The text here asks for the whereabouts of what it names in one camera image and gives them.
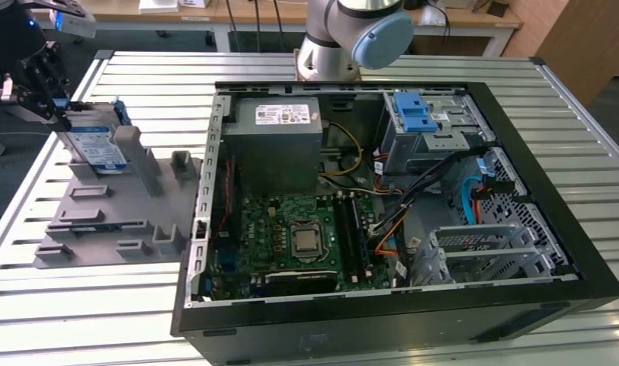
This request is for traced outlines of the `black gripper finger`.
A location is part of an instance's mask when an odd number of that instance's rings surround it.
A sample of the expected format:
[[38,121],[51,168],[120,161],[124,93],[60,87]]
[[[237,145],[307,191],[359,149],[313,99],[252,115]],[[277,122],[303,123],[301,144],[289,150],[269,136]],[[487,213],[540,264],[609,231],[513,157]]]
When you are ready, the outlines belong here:
[[8,75],[3,76],[0,107],[7,113],[26,121],[51,122],[51,109],[42,96],[22,85],[16,85]]
[[56,41],[47,41],[42,50],[26,61],[31,106],[54,132],[70,130],[66,109],[70,101],[70,79],[63,63],[63,51]]

